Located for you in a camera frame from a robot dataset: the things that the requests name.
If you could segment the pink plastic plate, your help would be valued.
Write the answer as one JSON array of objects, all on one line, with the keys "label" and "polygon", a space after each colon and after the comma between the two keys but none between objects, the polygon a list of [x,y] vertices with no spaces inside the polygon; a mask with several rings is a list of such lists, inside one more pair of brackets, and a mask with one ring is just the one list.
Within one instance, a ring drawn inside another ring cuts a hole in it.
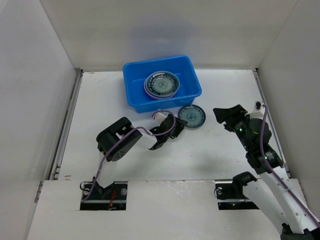
[{"label": "pink plastic plate", "polygon": [[158,93],[151,86],[148,85],[149,81],[146,79],[144,81],[143,87],[145,94],[155,100],[164,100],[172,98],[177,92],[169,92],[169,93]]}]

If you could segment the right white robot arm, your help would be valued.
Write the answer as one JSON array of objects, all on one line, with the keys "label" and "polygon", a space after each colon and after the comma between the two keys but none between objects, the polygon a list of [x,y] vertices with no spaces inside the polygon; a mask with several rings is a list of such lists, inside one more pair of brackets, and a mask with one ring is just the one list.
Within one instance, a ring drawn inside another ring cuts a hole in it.
[{"label": "right white robot arm", "polygon": [[258,177],[248,171],[232,178],[226,187],[217,186],[220,200],[245,198],[269,219],[282,240],[318,240],[320,221],[292,188],[290,178],[277,152],[270,146],[272,132],[267,123],[267,106],[255,103],[248,112],[240,104],[214,108],[216,121],[235,133],[246,151],[246,159]]}]

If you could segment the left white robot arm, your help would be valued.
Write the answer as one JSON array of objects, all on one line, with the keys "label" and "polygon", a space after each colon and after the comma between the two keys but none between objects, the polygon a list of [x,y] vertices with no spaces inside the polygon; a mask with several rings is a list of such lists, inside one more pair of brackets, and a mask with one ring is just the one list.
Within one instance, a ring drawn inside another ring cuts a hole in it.
[{"label": "left white robot arm", "polygon": [[147,136],[147,148],[150,151],[158,150],[168,139],[177,138],[188,124],[186,120],[176,117],[169,110],[157,110],[152,114],[152,118],[159,125],[149,130],[143,126],[133,127],[127,117],[122,117],[98,134],[97,149],[103,154],[103,157],[84,200],[87,200],[94,190],[102,198],[107,198],[112,194],[113,186],[109,182],[105,180],[98,182],[104,162],[120,160],[143,135]]}]

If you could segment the blue plastic bin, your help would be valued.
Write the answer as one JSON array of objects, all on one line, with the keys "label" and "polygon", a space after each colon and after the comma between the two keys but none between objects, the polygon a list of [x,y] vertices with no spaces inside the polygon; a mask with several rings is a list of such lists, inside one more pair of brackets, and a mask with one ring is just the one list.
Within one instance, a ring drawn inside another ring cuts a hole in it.
[{"label": "blue plastic bin", "polygon": [[[170,56],[129,62],[123,66],[126,99],[137,113],[153,112],[190,105],[202,94],[202,88],[190,58],[186,55]],[[175,74],[180,87],[168,99],[152,99],[144,90],[145,80],[151,74],[166,71]]]}]

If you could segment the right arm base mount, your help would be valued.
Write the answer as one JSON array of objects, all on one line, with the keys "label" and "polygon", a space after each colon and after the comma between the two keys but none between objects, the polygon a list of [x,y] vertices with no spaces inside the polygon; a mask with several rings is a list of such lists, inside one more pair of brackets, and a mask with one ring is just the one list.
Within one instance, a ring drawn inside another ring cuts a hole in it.
[{"label": "right arm base mount", "polygon": [[259,209],[236,189],[231,180],[215,181],[214,195],[217,198],[217,206],[220,211]]}]

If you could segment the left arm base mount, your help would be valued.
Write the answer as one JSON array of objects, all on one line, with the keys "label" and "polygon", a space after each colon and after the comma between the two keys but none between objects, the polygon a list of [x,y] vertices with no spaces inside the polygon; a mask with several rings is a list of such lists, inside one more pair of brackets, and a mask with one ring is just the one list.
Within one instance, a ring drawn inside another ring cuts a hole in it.
[{"label": "left arm base mount", "polygon": [[81,211],[125,211],[127,208],[128,182],[114,181],[107,187],[98,183],[92,188],[92,182],[80,184],[82,191]]}]

